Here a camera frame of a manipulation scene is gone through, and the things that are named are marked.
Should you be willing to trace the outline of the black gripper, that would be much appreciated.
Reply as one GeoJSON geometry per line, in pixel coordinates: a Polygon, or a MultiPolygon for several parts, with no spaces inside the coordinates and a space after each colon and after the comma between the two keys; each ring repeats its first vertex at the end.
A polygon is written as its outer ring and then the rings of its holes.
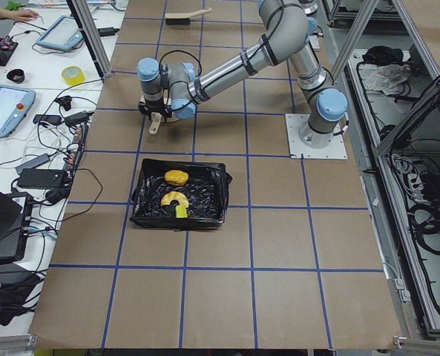
{"type": "Polygon", "coordinates": [[[159,113],[164,122],[172,122],[171,106],[166,104],[164,99],[150,101],[141,99],[138,103],[139,112],[146,118],[150,119],[152,113],[159,113]]]}

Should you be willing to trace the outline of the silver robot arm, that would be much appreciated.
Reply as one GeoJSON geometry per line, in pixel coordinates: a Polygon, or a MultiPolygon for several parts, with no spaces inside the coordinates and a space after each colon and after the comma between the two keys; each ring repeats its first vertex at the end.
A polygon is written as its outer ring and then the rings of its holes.
{"type": "Polygon", "coordinates": [[[311,148],[325,148],[347,111],[347,98],[333,86],[309,44],[311,19],[299,1],[259,1],[258,13],[266,28],[258,42],[234,58],[202,74],[191,63],[164,65],[156,59],[138,62],[142,88],[138,109],[166,120],[189,119],[197,106],[262,69],[290,61],[310,115],[299,130],[301,141],[311,148]]]}

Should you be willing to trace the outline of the person hand on table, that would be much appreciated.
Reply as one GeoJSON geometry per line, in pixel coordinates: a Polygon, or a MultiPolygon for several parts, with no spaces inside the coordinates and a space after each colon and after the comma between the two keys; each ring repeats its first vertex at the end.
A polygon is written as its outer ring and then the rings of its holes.
{"type": "Polygon", "coordinates": [[[40,15],[31,9],[22,9],[10,11],[11,19],[15,22],[29,22],[40,17],[40,15]]]}

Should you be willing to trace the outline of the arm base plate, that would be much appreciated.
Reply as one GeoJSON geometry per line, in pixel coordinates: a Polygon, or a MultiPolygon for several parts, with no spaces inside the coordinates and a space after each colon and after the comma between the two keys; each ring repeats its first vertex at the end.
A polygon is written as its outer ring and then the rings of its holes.
{"type": "Polygon", "coordinates": [[[292,159],[348,159],[339,123],[332,133],[320,134],[309,127],[309,114],[286,113],[285,120],[292,159]]]}

